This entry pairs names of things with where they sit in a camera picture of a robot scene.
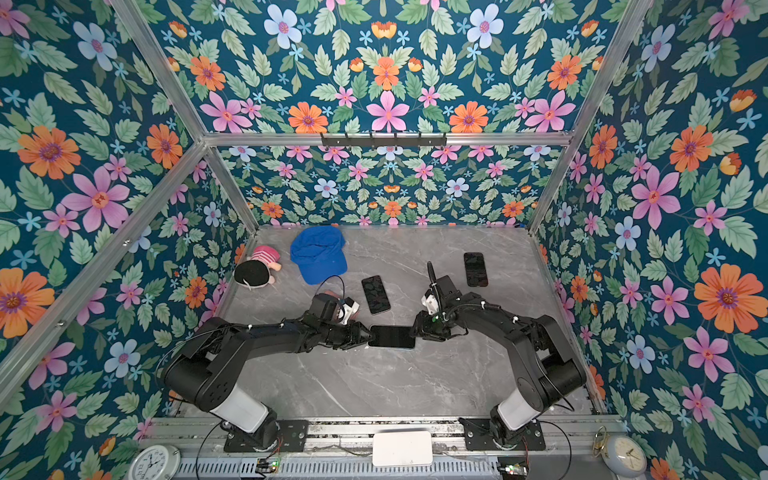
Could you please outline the cream alarm clock right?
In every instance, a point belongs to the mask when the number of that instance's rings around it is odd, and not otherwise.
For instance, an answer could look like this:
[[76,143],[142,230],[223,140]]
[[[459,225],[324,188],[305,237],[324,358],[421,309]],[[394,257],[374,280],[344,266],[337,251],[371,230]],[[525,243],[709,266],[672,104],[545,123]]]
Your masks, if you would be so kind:
[[624,434],[611,434],[605,427],[600,427],[594,436],[592,454],[625,479],[643,476],[648,466],[645,453],[635,440]]

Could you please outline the white box on rail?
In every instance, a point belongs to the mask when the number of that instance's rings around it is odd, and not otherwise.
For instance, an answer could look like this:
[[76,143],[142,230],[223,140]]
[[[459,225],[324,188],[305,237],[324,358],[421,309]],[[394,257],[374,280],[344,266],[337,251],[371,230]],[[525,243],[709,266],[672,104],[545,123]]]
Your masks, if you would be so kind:
[[393,430],[373,436],[375,467],[426,466],[433,463],[432,435],[427,430]]

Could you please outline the white round clock left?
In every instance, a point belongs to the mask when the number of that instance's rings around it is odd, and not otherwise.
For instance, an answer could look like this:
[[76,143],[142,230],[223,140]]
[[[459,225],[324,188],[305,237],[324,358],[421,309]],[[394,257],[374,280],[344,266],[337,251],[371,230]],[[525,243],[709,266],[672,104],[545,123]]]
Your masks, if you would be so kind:
[[181,466],[181,452],[172,445],[153,445],[142,450],[130,464],[128,480],[170,480]]

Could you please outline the plush doll pink hat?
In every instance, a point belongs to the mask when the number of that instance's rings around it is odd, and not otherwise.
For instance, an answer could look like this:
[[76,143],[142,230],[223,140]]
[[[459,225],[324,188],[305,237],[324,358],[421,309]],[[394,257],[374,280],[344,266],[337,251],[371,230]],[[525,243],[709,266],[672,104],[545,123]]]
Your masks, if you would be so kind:
[[249,290],[273,285],[274,273],[282,269],[279,252],[266,245],[257,246],[250,257],[234,270],[234,281]]

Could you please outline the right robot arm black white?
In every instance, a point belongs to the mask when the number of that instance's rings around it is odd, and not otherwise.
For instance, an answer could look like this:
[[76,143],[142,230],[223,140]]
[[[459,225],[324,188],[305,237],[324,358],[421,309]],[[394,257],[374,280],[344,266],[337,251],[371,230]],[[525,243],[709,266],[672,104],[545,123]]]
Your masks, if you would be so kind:
[[410,334],[445,342],[471,331],[499,343],[512,369],[512,392],[491,409],[489,432],[502,448],[521,441],[547,409],[587,382],[587,372],[557,320],[521,316],[475,292],[462,293],[448,276],[432,280]]

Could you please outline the blue baseball cap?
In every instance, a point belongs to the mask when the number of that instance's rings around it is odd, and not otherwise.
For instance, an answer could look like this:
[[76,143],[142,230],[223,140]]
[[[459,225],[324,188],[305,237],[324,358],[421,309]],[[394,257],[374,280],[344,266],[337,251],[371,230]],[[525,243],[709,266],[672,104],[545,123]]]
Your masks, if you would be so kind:
[[347,269],[345,238],[335,226],[316,226],[303,230],[290,246],[290,259],[299,268],[303,280],[319,285]]

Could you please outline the black phone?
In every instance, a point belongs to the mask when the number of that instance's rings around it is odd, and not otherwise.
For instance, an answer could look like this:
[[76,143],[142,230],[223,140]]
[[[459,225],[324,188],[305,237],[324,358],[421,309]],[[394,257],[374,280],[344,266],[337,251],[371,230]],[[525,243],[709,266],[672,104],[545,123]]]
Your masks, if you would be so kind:
[[378,315],[391,309],[391,303],[380,275],[364,278],[361,285],[369,312],[372,315]]
[[391,349],[414,349],[416,339],[411,335],[407,326],[375,325],[370,327],[370,347]]
[[484,255],[480,252],[466,252],[463,255],[466,282],[469,287],[487,287],[489,279]]

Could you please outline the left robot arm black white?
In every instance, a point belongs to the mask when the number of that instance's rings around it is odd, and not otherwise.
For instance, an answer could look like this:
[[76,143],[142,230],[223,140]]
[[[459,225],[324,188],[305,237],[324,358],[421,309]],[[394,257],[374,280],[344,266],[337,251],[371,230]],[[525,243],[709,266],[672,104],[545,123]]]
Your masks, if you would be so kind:
[[281,353],[309,353],[320,346],[349,350],[374,339],[362,323],[338,320],[348,302],[318,294],[300,317],[272,324],[236,324],[220,317],[207,321],[164,369],[163,384],[197,409],[219,418],[222,428],[256,451],[279,438],[273,409],[239,385],[245,364]]

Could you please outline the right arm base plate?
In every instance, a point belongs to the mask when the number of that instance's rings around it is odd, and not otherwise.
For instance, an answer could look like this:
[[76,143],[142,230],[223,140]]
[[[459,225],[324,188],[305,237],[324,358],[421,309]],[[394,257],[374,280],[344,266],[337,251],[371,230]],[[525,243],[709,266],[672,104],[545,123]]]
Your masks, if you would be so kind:
[[459,417],[464,429],[465,447],[469,451],[544,451],[545,437],[540,425],[528,423],[510,430],[498,419]]

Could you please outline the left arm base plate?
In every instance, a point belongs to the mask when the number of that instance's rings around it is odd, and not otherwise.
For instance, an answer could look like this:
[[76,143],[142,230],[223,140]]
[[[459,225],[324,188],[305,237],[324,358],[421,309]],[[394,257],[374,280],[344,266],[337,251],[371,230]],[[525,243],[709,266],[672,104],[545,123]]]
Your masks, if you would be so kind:
[[296,453],[304,450],[309,422],[267,419],[253,433],[226,422],[223,429],[227,432],[223,447],[226,453]]

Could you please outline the black hook bar on frame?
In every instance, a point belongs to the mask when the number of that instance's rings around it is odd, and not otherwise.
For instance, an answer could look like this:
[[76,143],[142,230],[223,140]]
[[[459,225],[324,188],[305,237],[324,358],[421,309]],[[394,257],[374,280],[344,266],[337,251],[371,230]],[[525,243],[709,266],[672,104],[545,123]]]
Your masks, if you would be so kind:
[[446,134],[392,133],[392,134],[321,134],[321,145],[325,147],[442,147],[448,144]]

